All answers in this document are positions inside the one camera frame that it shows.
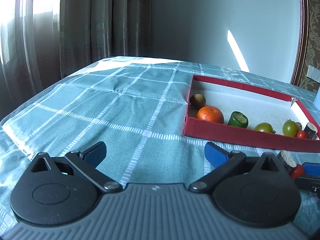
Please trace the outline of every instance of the wall outlet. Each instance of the wall outlet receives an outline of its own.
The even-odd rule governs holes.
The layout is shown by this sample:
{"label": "wall outlet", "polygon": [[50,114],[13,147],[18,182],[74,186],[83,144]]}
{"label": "wall outlet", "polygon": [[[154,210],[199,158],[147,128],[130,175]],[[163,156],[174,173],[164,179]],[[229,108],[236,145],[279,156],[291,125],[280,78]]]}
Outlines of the wall outlet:
{"label": "wall outlet", "polygon": [[312,80],[320,83],[320,70],[316,69],[314,66],[309,65],[307,71],[307,77],[311,78]]}

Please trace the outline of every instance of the teal plaid tablecloth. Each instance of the teal plaid tablecloth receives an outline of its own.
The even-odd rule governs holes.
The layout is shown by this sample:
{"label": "teal plaid tablecloth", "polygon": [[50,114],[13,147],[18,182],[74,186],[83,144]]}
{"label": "teal plaid tablecloth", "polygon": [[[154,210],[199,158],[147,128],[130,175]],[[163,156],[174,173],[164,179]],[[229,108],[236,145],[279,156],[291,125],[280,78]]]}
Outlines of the teal plaid tablecloth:
{"label": "teal plaid tablecloth", "polygon": [[[98,141],[108,148],[98,170],[119,181],[186,185],[210,172],[204,157],[207,141],[182,135],[192,74],[228,79],[297,96],[320,123],[315,94],[255,74],[217,66],[165,59],[114,57],[101,60],[58,84],[50,93],[0,128],[0,235],[16,221],[10,192],[38,152],[62,156]],[[261,149],[217,143],[259,156]],[[292,152],[298,163],[320,163],[320,155]],[[320,201],[301,192],[295,219],[312,233],[320,227]]]}

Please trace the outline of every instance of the sunlight patch on wall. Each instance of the sunlight patch on wall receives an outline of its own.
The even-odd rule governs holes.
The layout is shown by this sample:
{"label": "sunlight patch on wall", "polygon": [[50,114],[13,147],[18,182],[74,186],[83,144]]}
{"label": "sunlight patch on wall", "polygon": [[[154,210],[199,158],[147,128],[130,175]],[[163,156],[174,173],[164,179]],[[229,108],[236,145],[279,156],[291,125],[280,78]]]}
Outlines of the sunlight patch on wall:
{"label": "sunlight patch on wall", "polygon": [[231,31],[228,31],[228,36],[227,36],[227,40],[229,42],[229,45],[233,51],[233,54],[235,55],[236,57],[236,60],[239,64],[239,67],[242,71],[245,71],[245,72],[250,72],[249,71],[249,68],[247,66],[247,63],[245,62],[244,60],[244,57],[239,49],[239,46],[235,40],[235,38],[233,37]]}

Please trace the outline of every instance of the cardboard box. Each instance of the cardboard box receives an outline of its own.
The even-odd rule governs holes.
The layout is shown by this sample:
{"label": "cardboard box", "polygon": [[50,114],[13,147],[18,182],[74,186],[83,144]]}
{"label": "cardboard box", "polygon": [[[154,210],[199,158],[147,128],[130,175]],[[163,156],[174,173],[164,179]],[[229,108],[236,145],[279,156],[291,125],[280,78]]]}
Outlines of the cardboard box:
{"label": "cardboard box", "polygon": [[[224,115],[224,124],[196,118],[197,111],[190,106],[190,97],[203,94],[206,105],[215,106]],[[231,113],[239,111],[249,120],[247,129],[227,125]],[[284,122],[300,122],[302,128],[313,123],[318,134],[313,140],[282,135]],[[268,122],[276,134],[253,130]],[[290,95],[277,91],[223,79],[193,75],[188,97],[183,134],[210,141],[246,145],[259,148],[297,152],[320,152],[320,127],[303,104]]]}

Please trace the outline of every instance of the sheer curtain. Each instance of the sheer curtain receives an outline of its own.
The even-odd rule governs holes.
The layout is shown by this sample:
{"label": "sheer curtain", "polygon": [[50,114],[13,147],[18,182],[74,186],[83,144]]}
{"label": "sheer curtain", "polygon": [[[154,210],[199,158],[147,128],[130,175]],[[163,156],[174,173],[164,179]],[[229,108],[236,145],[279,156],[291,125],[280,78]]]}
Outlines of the sheer curtain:
{"label": "sheer curtain", "polygon": [[0,119],[75,71],[150,56],[151,0],[0,0]]}
{"label": "sheer curtain", "polygon": [[0,114],[60,79],[60,0],[0,0]]}

